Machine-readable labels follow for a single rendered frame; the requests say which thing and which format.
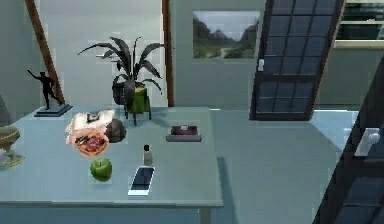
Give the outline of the dark red box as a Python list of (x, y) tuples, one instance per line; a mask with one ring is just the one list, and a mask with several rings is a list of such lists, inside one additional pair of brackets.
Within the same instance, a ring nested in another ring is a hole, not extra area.
[(167, 142), (201, 142), (198, 128), (193, 125), (173, 126), (166, 136)]

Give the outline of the pale blue table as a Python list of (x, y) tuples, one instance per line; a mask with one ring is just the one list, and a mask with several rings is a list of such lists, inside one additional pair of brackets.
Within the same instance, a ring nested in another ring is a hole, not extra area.
[[(90, 159), (66, 144), (65, 128), (78, 113), (60, 118), (28, 115), (16, 122), (15, 150), (24, 161), (0, 170), (0, 224), (208, 224), (223, 205), (207, 108), (155, 108), (123, 121), (126, 138), (109, 146), (110, 181), (89, 174)], [(193, 125), (201, 142), (167, 142), (173, 126)], [(129, 196), (136, 169), (149, 145), (155, 168), (148, 196)]]

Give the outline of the small grey bottle black cap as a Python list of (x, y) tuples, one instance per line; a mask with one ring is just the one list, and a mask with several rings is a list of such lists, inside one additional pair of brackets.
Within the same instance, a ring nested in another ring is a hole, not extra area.
[(143, 162), (145, 166), (151, 166), (153, 164), (152, 151), (149, 145), (143, 147)]

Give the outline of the dark house plant green pot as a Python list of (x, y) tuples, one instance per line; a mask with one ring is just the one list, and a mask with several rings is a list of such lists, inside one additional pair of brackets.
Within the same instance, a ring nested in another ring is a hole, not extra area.
[(139, 60), (136, 60), (136, 46), (139, 37), (136, 38), (133, 50), (130, 50), (129, 45), (122, 39), (111, 37), (114, 42), (95, 43), (82, 51), (90, 50), (92, 48), (107, 48), (107, 51), (100, 55), (100, 58), (112, 58), (112, 62), (116, 64), (119, 74), (115, 76), (112, 82), (112, 96), (117, 105), (122, 105), (124, 109), (125, 118), (129, 115), (133, 116), (133, 123), (137, 125), (137, 115), (148, 113), (148, 119), (152, 119), (152, 108), (150, 97), (148, 95), (146, 82), (152, 83), (162, 93), (162, 88), (159, 83), (153, 79), (139, 80), (138, 76), (142, 69), (147, 70), (155, 78), (161, 79), (159, 71), (147, 59), (148, 55), (161, 47), (163, 43), (155, 42), (148, 44), (142, 51)]

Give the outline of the dark round lump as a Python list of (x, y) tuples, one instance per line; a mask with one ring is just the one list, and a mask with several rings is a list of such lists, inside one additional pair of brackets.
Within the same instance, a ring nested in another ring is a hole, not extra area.
[(113, 118), (106, 126), (105, 135), (110, 143), (118, 143), (125, 139), (127, 130), (121, 120)]

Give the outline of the white framed phone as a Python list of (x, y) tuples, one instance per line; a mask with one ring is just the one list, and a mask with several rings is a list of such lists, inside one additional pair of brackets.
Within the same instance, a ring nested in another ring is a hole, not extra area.
[(155, 168), (139, 166), (128, 189), (129, 196), (148, 196), (151, 189)]

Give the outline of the framed mountain landscape picture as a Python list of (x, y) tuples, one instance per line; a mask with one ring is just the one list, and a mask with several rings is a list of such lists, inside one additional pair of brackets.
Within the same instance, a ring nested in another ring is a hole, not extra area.
[(251, 59), (255, 55), (260, 12), (194, 11), (194, 59)]

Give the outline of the orange plate with food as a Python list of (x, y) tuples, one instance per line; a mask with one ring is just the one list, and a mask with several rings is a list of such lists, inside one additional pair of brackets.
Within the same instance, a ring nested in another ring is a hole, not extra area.
[(78, 138), (75, 141), (78, 151), (85, 157), (93, 157), (102, 154), (109, 146), (109, 139), (98, 131)]

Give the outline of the green apple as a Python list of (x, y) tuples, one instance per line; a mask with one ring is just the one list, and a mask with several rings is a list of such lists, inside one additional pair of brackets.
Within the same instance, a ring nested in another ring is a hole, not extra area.
[(112, 176), (112, 163), (106, 158), (96, 159), (90, 165), (90, 172), (96, 180), (106, 182)]

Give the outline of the dark glass panel door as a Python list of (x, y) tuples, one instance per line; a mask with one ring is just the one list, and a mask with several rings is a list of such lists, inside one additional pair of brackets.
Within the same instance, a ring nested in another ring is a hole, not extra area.
[[(345, 0), (266, 0), (249, 118), (308, 121)], [(264, 59), (264, 71), (258, 60)]]
[[(366, 128), (379, 128), (380, 140), (355, 156)], [(312, 224), (384, 224), (384, 56)]]

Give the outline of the black figure statue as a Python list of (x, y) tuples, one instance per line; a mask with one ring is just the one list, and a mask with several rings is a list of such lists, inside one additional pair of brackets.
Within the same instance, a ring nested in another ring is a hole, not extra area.
[(60, 117), (72, 108), (71, 105), (64, 103), (54, 94), (54, 81), (44, 72), (41, 72), (39, 76), (34, 75), (30, 70), (28, 73), (41, 82), (46, 103), (46, 107), (37, 111), (35, 117)]

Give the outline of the green footed bowl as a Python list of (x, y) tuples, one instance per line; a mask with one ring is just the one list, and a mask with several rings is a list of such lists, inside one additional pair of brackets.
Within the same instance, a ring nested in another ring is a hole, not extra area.
[(20, 138), (20, 132), (15, 126), (0, 127), (0, 165), (13, 167), (20, 164), (24, 157), (17, 154), (12, 145)]

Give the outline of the window with pale frame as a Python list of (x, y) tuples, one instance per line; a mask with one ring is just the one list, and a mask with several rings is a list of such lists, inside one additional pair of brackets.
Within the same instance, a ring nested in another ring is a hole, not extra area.
[(384, 0), (345, 0), (334, 47), (384, 49)]

